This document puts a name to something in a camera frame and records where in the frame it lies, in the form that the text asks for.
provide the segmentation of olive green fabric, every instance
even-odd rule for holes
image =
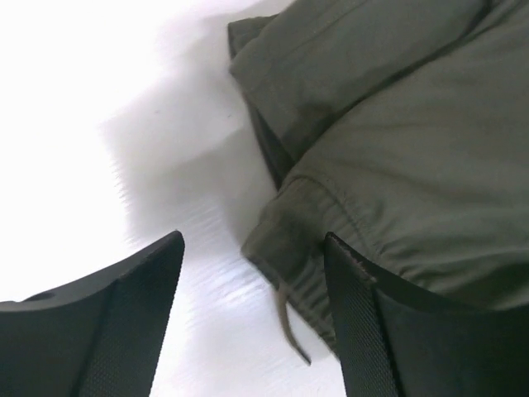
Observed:
[[[259,36],[263,28],[274,18],[275,16],[257,17],[228,24],[228,41],[231,58],[234,58],[246,44]],[[293,158],[284,149],[281,141],[276,137],[274,132],[270,130],[270,127],[259,113],[259,110],[250,101],[246,101],[246,105],[250,113],[255,136],[266,160],[266,165],[274,180],[275,187],[279,189],[284,178],[294,165]]]
[[[529,302],[528,48],[526,0],[299,0],[235,57],[297,163],[243,252],[331,348],[327,232],[453,299]]]

